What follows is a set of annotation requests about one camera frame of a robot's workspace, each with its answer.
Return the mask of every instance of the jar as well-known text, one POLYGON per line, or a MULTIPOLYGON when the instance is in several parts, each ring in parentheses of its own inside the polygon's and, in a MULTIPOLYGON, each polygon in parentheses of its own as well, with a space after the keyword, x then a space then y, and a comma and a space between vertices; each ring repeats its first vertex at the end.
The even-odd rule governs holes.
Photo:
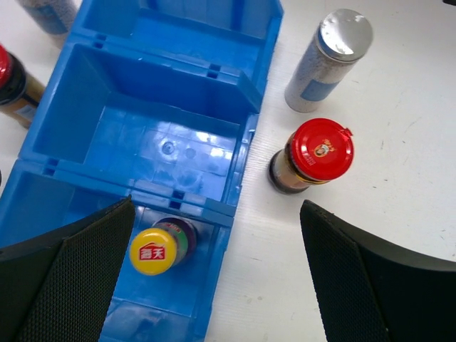
POLYGON ((317 109, 368 51, 369 21, 358 12, 338 9, 319 25, 285 90, 288 106, 301 113, 317 109))
POLYGON ((269 179, 286 194, 303 192, 343 175, 353 161, 351 132, 329 119, 305 122, 269 163, 269 179))
POLYGON ((18 4, 62 48, 78 8, 73 0, 17 0, 18 4))
POLYGON ((29 128, 43 92, 44 86, 0 45, 0 111, 29 128))
POLYGON ((180 264, 196 249, 195 226, 168 217, 139 233, 130 247, 130 260, 139 272, 154 276, 180 264))

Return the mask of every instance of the blue storage box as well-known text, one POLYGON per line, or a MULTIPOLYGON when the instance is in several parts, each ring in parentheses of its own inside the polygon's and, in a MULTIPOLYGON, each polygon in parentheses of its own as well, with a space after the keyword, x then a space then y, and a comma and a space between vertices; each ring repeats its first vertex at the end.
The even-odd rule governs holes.
POLYGON ((138 273, 127 256, 100 340, 202 340, 230 221, 209 223, 204 215, 197 216, 198 211, 185 214, 174 209, 174 198, 143 197, 124 187, 18 160, 0 199, 0 248, 77 221, 128 195, 136 206, 131 239, 163 217, 183 217, 197 228, 198 245, 184 264, 159 276, 138 273))
POLYGON ((202 341, 266 76, 277 0, 85 0, 0 199, 0 247, 128 195, 132 238, 198 230, 159 276, 125 258, 100 340, 202 341))

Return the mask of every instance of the blue cylindrical container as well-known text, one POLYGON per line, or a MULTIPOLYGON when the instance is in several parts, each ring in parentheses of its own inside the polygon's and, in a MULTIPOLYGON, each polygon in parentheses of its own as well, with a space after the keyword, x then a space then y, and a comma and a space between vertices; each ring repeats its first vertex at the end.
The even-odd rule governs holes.
POLYGON ((78 10, 73 0, 17 0, 23 9, 62 48, 78 10))
POLYGON ((369 21, 358 12, 338 9, 318 26, 285 90, 288 106, 308 113, 342 81, 373 40, 369 21))

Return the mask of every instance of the bin compartment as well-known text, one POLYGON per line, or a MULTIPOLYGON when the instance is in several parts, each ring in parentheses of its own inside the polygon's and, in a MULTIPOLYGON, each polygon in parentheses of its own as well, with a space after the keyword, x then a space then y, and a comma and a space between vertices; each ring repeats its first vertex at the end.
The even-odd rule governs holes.
POLYGON ((217 71, 235 68, 263 94, 281 16, 276 0, 85 0, 73 31, 217 71))
POLYGON ((23 159, 39 155, 89 177, 116 176, 120 185, 142 180, 226 202, 260 101, 254 88, 245 97, 242 78, 216 80, 200 67, 79 43, 59 64, 65 68, 53 75, 58 86, 43 98, 23 159))
MULTIPOLYGON (((15 244, 84 218, 122 196, 62 182, 38 164, 18 161, 0 199, 0 247, 15 244)), ((161 197, 154 206, 136 206, 131 240, 164 217, 182 217, 161 197)), ((101 341, 195 341, 205 335, 210 303, 231 227, 183 217, 197 229, 197 248, 184 263, 164 274, 145 276, 128 255, 120 271, 101 341), (203 326, 198 331, 195 326, 203 326)))

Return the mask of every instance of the black mesh fabric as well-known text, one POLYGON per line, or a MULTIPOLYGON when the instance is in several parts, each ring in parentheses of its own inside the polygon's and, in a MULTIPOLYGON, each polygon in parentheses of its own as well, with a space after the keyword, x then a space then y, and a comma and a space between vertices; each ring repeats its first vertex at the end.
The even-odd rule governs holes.
POLYGON ((328 342, 390 341, 357 244, 308 201, 301 226, 328 342))
POLYGON ((126 199, 103 214, 63 239, 15 341, 98 341, 135 208, 126 199))

